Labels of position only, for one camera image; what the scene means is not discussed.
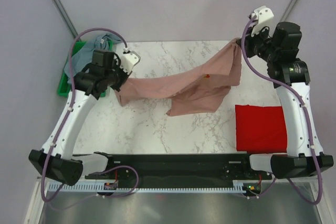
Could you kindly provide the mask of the pink t shirt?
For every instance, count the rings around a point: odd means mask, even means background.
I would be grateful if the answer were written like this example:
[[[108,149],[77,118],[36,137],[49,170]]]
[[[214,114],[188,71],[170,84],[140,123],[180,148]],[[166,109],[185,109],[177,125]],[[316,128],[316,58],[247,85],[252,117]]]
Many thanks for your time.
[[[152,79],[129,78],[115,96],[121,106],[142,99],[169,99],[168,116],[214,113],[231,88],[240,84],[241,56],[233,39],[192,70]]]

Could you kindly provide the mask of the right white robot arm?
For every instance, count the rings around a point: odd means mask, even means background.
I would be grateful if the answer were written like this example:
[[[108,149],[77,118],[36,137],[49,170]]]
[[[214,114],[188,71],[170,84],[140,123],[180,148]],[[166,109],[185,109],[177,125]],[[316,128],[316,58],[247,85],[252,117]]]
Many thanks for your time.
[[[254,178],[259,171],[278,179],[317,176],[334,165],[333,157],[324,153],[310,106],[310,75],[307,64],[298,58],[302,33],[291,22],[277,24],[274,34],[263,25],[258,34],[252,31],[257,21],[250,20],[237,44],[247,66],[257,76],[274,85],[287,131],[285,153],[251,154],[240,166],[241,174]]]

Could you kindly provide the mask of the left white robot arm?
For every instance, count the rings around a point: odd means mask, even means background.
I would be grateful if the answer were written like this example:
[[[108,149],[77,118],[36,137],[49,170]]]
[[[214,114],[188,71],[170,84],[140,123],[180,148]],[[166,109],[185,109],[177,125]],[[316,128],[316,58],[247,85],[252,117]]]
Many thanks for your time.
[[[39,150],[31,150],[29,161],[44,177],[73,186],[85,175],[97,172],[111,178],[115,165],[102,154],[75,155],[74,146],[82,125],[102,93],[120,91],[140,57],[133,51],[117,54],[94,50],[92,60],[74,76],[75,89],[51,136]]]

